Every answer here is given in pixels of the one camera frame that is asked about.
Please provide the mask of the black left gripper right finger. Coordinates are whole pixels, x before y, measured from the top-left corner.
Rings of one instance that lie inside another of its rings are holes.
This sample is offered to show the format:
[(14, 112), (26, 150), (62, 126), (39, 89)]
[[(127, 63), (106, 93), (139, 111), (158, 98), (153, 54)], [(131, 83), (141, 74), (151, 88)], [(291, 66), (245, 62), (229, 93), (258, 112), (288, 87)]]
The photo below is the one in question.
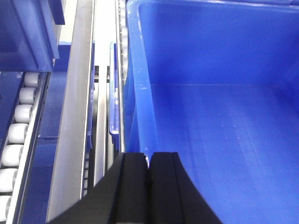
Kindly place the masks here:
[(177, 153), (154, 153), (149, 165), (150, 224), (220, 224)]

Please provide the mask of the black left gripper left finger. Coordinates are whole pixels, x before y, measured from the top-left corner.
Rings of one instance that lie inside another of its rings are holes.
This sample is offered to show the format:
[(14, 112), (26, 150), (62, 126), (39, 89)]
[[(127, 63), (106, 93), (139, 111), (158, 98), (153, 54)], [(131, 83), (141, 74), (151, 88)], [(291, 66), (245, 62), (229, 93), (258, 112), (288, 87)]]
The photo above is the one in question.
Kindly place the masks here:
[(86, 196), (52, 224), (145, 224), (147, 162), (142, 153), (120, 153)]

